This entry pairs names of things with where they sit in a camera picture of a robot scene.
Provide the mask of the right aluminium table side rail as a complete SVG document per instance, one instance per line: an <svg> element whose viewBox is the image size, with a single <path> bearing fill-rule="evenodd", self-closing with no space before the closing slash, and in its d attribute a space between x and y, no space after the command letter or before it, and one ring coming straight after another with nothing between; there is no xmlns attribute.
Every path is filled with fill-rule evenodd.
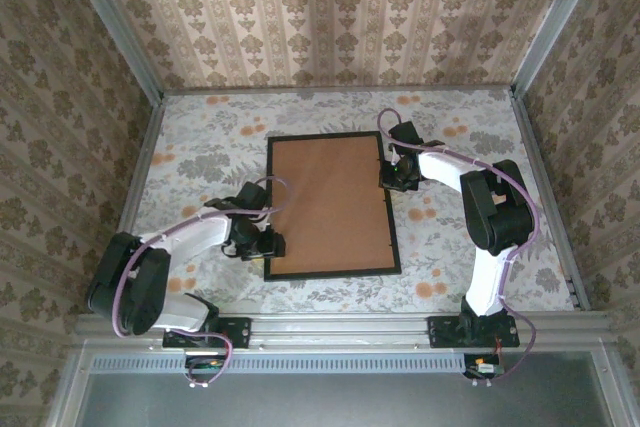
<svg viewBox="0 0 640 427"><path fill-rule="evenodd" d="M574 308L581 311L589 311L591 310L591 303L574 257L571 242L566 232L526 107L524 102L514 94L511 94L511 105Z"/></svg>

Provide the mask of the floral patterned table cover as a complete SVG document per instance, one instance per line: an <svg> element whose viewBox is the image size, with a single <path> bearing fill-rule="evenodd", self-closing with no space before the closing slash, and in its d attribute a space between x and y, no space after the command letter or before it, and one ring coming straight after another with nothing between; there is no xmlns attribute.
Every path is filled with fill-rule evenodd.
<svg viewBox="0 0 640 427"><path fill-rule="evenodd" d="M206 200L236 194L266 172L275 136L374 131L409 120L426 140L494 163L515 161L538 192L507 88L426 91L289 91L171 95L133 224L137 234L173 225ZM213 249L175 267L173 292L192 291L224 313L454 312L475 251L459 195L440 183L391 196L401 272L390 276L268 282L261 262Z"/></svg>

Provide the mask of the left aluminium table side rail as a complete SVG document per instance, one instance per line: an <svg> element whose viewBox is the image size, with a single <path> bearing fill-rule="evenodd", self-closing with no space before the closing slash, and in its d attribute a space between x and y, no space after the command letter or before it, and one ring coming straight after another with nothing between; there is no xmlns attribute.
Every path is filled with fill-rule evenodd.
<svg viewBox="0 0 640 427"><path fill-rule="evenodd" d="M117 226L117 232L109 241L97 264L96 273L86 292L86 303L89 309L109 321L112 321L113 318L119 319L122 309L125 309L126 312L130 311L127 305L130 297L130 288L127 287L127 281L124 281L120 296L117 296L118 285L122 278L127 278L127 276L123 275L126 264L136 248L142 244L135 235L131 234L131 231L138 214L144 184L161 130L164 112L165 106L162 103L152 108L151 117L144 133L141 150L136 160L125 204Z"/></svg>

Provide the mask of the right small circuit board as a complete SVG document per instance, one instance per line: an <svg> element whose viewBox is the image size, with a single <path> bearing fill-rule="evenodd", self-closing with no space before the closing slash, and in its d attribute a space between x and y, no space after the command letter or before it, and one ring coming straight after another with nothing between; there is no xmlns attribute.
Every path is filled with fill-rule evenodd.
<svg viewBox="0 0 640 427"><path fill-rule="evenodd" d="M465 354L463 375L472 381L492 380L504 374L499 354Z"/></svg>

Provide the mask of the left small circuit board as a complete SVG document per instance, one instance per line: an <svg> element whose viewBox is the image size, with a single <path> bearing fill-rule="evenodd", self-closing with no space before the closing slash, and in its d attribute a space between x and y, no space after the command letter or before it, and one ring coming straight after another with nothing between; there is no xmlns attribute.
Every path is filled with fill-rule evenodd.
<svg viewBox="0 0 640 427"><path fill-rule="evenodd" d="M191 383L211 383L226 365L226 358L216 356L188 356L185 360L185 377Z"/></svg>

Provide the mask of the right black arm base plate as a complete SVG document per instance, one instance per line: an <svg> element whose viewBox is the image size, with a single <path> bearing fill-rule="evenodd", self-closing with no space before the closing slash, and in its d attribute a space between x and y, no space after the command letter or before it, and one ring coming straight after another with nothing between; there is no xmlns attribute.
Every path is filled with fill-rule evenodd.
<svg viewBox="0 0 640 427"><path fill-rule="evenodd" d="M512 316L434 316L427 319L432 348L492 348L520 346Z"/></svg>

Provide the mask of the grey metal sheet panel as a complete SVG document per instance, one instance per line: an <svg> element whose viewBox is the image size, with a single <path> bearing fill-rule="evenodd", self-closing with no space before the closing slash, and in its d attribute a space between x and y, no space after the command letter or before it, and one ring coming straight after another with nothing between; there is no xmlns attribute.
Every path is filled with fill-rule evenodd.
<svg viewBox="0 0 640 427"><path fill-rule="evenodd" d="M240 375L191 388L177 375L98 375L78 427L612 427L574 374L492 387L433 374Z"/></svg>

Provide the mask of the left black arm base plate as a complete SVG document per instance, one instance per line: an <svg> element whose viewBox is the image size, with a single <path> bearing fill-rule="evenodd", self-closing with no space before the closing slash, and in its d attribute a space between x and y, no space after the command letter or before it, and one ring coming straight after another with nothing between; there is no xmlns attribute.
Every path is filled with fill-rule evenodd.
<svg viewBox="0 0 640 427"><path fill-rule="evenodd" d="M205 336L205 333L216 333L229 339L234 348L247 348L251 336L251 319L248 317L216 317L207 320L196 332L189 336L175 330L165 332L162 346L164 348L183 349L221 349L225 342L217 337Z"/></svg>

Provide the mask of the long aluminium mounting rail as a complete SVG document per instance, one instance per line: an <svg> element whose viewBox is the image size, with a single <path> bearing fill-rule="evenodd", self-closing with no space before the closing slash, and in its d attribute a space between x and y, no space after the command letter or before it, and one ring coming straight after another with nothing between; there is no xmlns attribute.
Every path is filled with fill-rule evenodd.
<svg viewBox="0 0 640 427"><path fill-rule="evenodd" d="M431 313L333 313L251 314L249 346L242 354L400 353L432 349L427 320ZM530 312L528 326L518 320L516 328L524 350L536 332L534 352L597 350L613 341L609 322L602 312ZM75 328L80 346L105 351L155 352L162 333L152 330L140 337L121 339L111 324L97 315L82 315Z"/></svg>

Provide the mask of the aluminium table side rail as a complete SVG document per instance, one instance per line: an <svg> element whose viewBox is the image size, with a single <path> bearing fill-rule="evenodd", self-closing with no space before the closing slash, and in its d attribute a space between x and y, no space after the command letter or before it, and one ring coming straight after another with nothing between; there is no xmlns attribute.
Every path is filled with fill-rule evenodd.
<svg viewBox="0 0 640 427"><path fill-rule="evenodd" d="M589 311L591 310L591 303L574 257L571 242L566 232L526 107L524 102L514 94L511 94L511 105L574 308L581 311Z"/></svg>
<svg viewBox="0 0 640 427"><path fill-rule="evenodd" d="M122 309L125 309L126 312L130 311L127 305L130 297L130 288L127 287L127 281L124 281L120 296L117 296L118 285L122 278L127 278L127 276L123 275L126 264L136 248L142 244L135 235L131 234L131 231L138 214L144 184L161 130L164 112L165 106L162 103L152 108L151 117L144 133L141 150L136 160L125 204L117 226L117 232L109 241L97 264L96 273L86 292L86 303L89 309L109 321L112 321L113 318L119 319Z"/></svg>

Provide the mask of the aluminium corner post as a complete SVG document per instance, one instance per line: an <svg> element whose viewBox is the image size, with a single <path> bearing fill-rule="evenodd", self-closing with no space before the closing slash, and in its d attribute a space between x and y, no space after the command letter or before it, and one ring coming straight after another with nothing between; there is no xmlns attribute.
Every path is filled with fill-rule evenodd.
<svg viewBox="0 0 640 427"><path fill-rule="evenodd" d="M529 89L578 2L579 0L552 1L512 82L514 97L522 97Z"/></svg>
<svg viewBox="0 0 640 427"><path fill-rule="evenodd" d="M151 108L162 103L164 88L118 0L90 0L124 57Z"/></svg>

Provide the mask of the aluminium lower frame bar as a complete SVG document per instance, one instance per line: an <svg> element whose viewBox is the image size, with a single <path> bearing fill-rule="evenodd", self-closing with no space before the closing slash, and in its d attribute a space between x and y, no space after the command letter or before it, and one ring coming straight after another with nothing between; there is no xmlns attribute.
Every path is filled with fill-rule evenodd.
<svg viewBox="0 0 640 427"><path fill-rule="evenodd" d="M51 403L45 427L75 427L88 385L94 354L84 340L70 351Z"/></svg>
<svg viewBox="0 0 640 427"><path fill-rule="evenodd" d="M592 353L592 359L611 427L634 427L633 410L629 408L623 382L624 366L617 352L601 344Z"/></svg>

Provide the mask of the right aluminium corner post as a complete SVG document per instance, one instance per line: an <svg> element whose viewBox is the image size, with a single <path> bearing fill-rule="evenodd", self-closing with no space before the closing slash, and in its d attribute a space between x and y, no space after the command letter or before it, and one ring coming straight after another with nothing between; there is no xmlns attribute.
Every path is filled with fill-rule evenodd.
<svg viewBox="0 0 640 427"><path fill-rule="evenodd" d="M522 97L529 89L578 2L579 0L552 1L512 82L514 97Z"/></svg>

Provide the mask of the left aluminium corner post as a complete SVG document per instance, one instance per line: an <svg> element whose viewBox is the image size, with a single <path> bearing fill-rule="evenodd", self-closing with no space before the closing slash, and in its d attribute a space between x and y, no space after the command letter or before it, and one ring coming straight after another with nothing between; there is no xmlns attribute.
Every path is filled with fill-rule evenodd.
<svg viewBox="0 0 640 427"><path fill-rule="evenodd" d="M162 103L164 88L118 0L90 0L124 57L151 108Z"/></svg>

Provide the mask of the small circuit board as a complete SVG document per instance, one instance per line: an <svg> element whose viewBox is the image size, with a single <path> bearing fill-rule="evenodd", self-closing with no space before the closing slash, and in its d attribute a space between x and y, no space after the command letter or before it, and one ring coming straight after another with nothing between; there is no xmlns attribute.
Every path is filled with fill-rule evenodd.
<svg viewBox="0 0 640 427"><path fill-rule="evenodd" d="M188 356L185 360L185 377L191 383L211 383L226 365L226 358L216 356Z"/></svg>
<svg viewBox="0 0 640 427"><path fill-rule="evenodd" d="M499 354L465 354L463 375L472 381L492 380L504 374Z"/></svg>

